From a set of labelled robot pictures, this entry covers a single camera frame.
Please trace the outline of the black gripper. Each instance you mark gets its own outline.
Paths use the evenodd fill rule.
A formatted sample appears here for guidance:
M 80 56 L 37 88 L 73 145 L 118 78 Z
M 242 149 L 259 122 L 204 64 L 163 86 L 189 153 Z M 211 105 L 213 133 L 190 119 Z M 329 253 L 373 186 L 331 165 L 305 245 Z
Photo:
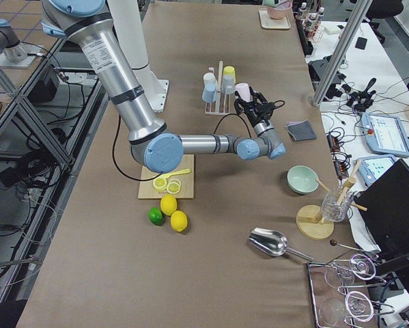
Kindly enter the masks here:
M 264 123 L 269 125 L 269 119 L 272 117 L 276 105 L 268 102 L 261 92 L 256 92 L 250 88 L 251 102 L 246 102 L 241 98 L 234 101 L 234 107 L 238 115 L 245 114 L 251 125 Z

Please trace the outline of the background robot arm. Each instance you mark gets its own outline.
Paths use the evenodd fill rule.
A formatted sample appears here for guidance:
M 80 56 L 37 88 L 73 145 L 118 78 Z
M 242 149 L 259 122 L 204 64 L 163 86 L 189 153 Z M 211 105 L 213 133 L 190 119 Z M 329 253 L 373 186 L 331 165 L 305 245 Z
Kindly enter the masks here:
M 20 62 L 27 57 L 19 37 L 9 22 L 0 18 L 0 55 L 2 53 L 6 56 L 7 60 L 13 63 Z

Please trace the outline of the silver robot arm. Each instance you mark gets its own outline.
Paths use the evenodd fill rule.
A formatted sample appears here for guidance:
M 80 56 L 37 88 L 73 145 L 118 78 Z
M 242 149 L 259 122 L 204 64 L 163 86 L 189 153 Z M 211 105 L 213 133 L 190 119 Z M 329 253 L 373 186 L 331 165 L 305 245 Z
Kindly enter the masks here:
M 256 137 L 235 135 L 176 135 L 151 107 L 128 59 L 119 45 L 124 32 L 115 22 L 115 1 L 43 1 L 44 32 L 78 44 L 111 102 L 126 123 L 130 151 L 136 162 L 156 173 L 174 170 L 185 154 L 233 153 L 243 160 L 285 154 L 283 141 L 270 118 L 277 108 L 259 92 L 249 97 L 236 94 L 235 108 L 244 113 Z

